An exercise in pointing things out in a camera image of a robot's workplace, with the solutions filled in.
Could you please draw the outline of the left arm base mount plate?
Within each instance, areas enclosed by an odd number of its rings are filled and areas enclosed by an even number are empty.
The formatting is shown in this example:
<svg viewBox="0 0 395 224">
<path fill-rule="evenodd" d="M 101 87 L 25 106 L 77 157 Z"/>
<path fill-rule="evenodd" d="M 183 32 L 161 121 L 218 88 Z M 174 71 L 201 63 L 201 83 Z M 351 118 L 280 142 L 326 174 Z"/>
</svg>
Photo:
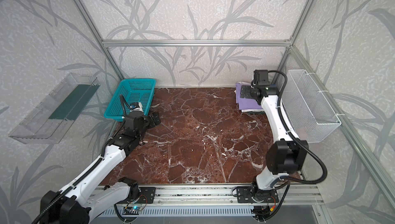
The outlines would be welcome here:
<svg viewBox="0 0 395 224">
<path fill-rule="evenodd" d="M 152 204 L 155 198 L 155 192 L 156 187 L 132 188 L 125 201 L 132 204 Z"/>
</svg>

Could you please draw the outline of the teal plastic basket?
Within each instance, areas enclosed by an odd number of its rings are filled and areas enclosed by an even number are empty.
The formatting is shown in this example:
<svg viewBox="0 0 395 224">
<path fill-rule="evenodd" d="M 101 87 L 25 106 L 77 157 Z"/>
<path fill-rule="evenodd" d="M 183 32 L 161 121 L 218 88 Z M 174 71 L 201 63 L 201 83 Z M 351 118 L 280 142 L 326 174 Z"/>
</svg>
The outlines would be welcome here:
<svg viewBox="0 0 395 224">
<path fill-rule="evenodd" d="M 113 119 L 117 122 L 123 121 L 123 109 L 119 98 L 121 94 L 128 104 L 140 102 L 143 106 L 144 114 L 148 115 L 154 96 L 155 85 L 155 79 L 122 80 L 107 106 L 104 117 L 106 119 Z"/>
</svg>

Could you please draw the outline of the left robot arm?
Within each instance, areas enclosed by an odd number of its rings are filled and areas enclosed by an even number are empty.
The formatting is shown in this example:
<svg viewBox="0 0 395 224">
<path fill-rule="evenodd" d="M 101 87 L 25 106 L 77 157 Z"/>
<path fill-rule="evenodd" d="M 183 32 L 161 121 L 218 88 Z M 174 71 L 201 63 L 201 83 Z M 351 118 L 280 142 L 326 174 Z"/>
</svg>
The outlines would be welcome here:
<svg viewBox="0 0 395 224">
<path fill-rule="evenodd" d="M 40 214 L 34 224 L 89 224 L 111 206 L 124 200 L 138 200 L 141 191 L 136 180 L 119 179 L 112 187 L 93 196 L 106 176 L 142 144 L 148 129 L 160 125 L 157 112 L 146 116 L 131 111 L 118 131 L 103 146 L 101 154 L 76 179 L 61 190 L 48 191 L 41 199 Z"/>
</svg>

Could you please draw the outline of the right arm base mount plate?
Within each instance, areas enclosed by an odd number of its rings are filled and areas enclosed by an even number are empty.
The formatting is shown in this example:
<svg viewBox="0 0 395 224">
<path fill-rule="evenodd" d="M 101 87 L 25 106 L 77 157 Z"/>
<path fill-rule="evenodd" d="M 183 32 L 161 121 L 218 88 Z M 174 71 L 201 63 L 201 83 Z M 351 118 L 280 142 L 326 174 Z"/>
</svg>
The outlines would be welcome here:
<svg viewBox="0 0 395 224">
<path fill-rule="evenodd" d="M 255 189 L 249 187 L 236 187 L 236 197 L 238 203 L 278 203 L 279 198 L 277 191 Z"/>
</svg>

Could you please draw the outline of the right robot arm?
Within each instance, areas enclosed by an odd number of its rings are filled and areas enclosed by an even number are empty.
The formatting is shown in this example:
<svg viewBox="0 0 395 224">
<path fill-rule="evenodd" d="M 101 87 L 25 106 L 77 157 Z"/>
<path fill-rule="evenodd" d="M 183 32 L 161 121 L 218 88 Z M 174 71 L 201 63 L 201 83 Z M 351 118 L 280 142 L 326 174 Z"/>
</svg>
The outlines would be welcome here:
<svg viewBox="0 0 395 224">
<path fill-rule="evenodd" d="M 284 83 L 280 89 L 269 84 L 270 70 L 255 70 L 251 82 L 251 96 L 263 108 L 269 121 L 274 143 L 265 156 L 266 166 L 255 177 L 249 188 L 237 188 L 238 202 L 269 203 L 275 202 L 278 182 L 298 182 L 305 185 L 315 185 L 323 182 L 328 176 L 328 170 L 322 160 L 315 155 L 306 140 L 301 140 L 292 129 L 285 114 L 282 95 L 287 85 L 288 77 L 283 73 Z M 302 180 L 292 175 L 302 169 L 306 156 L 310 155 L 321 167 L 322 175 L 316 180 Z"/>
</svg>

